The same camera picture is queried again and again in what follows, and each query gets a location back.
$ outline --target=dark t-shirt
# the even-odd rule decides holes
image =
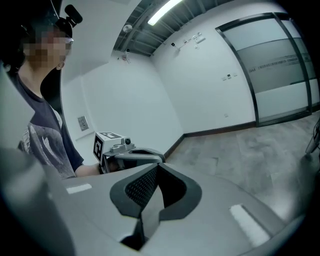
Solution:
[[[56,168],[62,179],[75,177],[74,171],[84,159],[75,149],[59,114],[54,112],[45,99],[29,90],[18,74],[12,74],[10,77],[17,90],[35,111],[23,133],[19,149],[34,155],[43,165]]]

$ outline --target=ceiling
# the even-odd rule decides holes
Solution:
[[[168,0],[141,0],[125,24],[130,24],[133,30],[125,33],[121,30],[114,50],[151,56],[154,51],[174,32],[179,31],[184,25],[195,17],[208,10],[232,0],[182,0],[167,12],[154,26],[148,20]]]

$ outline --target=fluorescent light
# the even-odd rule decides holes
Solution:
[[[164,6],[161,7],[160,10],[158,10],[155,15],[152,16],[151,19],[149,19],[148,24],[153,26],[157,23],[158,20],[161,19],[163,15],[165,15],[172,7],[174,7],[176,4],[180,3],[182,0],[170,0],[167,2]]]

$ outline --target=graphic print on shirt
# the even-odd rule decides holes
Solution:
[[[62,179],[75,177],[62,136],[57,130],[29,123],[19,148],[34,155],[43,165],[56,168]]]

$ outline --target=glass door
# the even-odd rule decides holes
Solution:
[[[274,18],[245,23],[223,34],[249,75],[260,125],[308,110],[302,67],[290,39]]]
[[[313,107],[317,106],[320,104],[318,80],[317,80],[314,65],[311,61],[307,47],[303,39],[301,38],[301,35],[296,30],[295,26],[290,20],[282,20],[281,22],[285,25],[286,29],[289,31],[289,33],[293,37],[293,40],[295,41],[302,55],[304,65],[308,74],[309,83],[310,83],[312,106]]]

